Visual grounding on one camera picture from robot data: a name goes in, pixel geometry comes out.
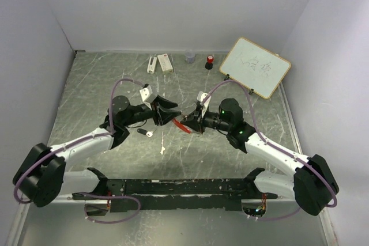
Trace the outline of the red handled metal key holder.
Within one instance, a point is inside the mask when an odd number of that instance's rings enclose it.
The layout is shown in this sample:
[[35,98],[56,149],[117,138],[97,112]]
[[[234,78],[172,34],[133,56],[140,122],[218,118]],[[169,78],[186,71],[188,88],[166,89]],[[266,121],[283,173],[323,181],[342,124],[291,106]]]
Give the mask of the red handled metal key holder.
[[191,134],[191,130],[182,124],[180,121],[183,119],[183,115],[177,116],[176,118],[172,119],[174,125],[176,125],[180,130],[187,134]]

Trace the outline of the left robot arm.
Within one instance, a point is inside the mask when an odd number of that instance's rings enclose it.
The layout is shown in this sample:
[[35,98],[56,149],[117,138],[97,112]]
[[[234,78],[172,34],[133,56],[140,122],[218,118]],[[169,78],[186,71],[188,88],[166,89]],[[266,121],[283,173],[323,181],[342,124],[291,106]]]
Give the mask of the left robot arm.
[[14,175],[13,196],[18,203],[44,207],[62,194],[109,199],[108,179],[97,169],[68,172],[80,159],[116,148],[129,136],[128,126],[152,119],[163,126],[181,115],[178,104],[161,96],[150,96],[131,105],[125,96],[110,102],[108,114],[91,133],[56,146],[35,145]]

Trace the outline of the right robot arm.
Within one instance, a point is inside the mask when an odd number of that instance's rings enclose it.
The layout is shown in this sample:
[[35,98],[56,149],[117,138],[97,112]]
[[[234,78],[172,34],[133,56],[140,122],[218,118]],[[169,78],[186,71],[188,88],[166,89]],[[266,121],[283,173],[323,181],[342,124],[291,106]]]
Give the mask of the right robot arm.
[[331,204],[339,192],[322,156],[308,157],[264,137],[243,119],[243,110],[235,99],[223,100],[217,112],[210,112],[205,105],[197,104],[181,123],[198,133],[203,133],[206,128],[222,131],[232,147],[258,156],[282,171],[279,175],[259,170],[244,185],[250,198],[258,198],[263,193],[292,198],[302,210],[316,216]]

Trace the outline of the white green staple box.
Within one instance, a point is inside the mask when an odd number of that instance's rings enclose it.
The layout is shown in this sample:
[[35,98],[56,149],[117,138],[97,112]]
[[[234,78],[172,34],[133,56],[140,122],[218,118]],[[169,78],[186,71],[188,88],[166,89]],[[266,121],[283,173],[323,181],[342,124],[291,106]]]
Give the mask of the white green staple box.
[[167,54],[158,55],[157,59],[164,74],[172,73],[174,71],[170,58]]

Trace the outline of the white stapler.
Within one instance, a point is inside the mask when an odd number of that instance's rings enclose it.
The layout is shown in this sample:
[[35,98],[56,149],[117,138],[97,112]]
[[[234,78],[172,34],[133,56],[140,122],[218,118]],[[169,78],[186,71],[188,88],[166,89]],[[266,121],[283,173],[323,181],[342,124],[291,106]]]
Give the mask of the white stapler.
[[156,71],[156,64],[157,64],[157,57],[156,56],[150,56],[148,60],[148,67],[146,72],[148,74],[154,74]]

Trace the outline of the red black stamp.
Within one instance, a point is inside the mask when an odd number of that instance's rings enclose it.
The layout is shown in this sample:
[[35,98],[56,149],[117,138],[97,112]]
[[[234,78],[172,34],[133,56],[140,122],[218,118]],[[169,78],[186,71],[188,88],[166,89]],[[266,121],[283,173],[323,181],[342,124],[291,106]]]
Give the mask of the red black stamp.
[[211,70],[213,68],[214,56],[208,55],[205,63],[205,68]]

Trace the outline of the clear paperclip jar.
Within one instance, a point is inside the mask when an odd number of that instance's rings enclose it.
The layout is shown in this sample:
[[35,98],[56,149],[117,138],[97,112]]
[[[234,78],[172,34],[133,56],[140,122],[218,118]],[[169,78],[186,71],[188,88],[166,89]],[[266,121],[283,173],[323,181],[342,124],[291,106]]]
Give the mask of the clear paperclip jar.
[[186,61],[190,64],[194,63],[195,61],[195,53],[192,50],[186,50],[184,52],[184,55],[186,57]]

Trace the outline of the yellow framed whiteboard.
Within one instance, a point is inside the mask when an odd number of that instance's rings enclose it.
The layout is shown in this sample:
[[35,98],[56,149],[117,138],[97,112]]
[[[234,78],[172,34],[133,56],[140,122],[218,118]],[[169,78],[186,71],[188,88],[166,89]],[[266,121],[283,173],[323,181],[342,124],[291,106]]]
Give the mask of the yellow framed whiteboard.
[[220,72],[269,99],[290,68],[289,61],[240,37],[220,65]]

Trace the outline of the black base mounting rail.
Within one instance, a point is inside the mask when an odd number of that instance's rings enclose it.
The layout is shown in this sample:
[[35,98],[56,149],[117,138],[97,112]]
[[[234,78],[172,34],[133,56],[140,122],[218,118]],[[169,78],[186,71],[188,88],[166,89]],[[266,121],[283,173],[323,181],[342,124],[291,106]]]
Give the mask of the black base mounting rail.
[[103,196],[138,199],[141,210],[224,209],[241,211],[244,200],[261,200],[248,179],[109,179]]

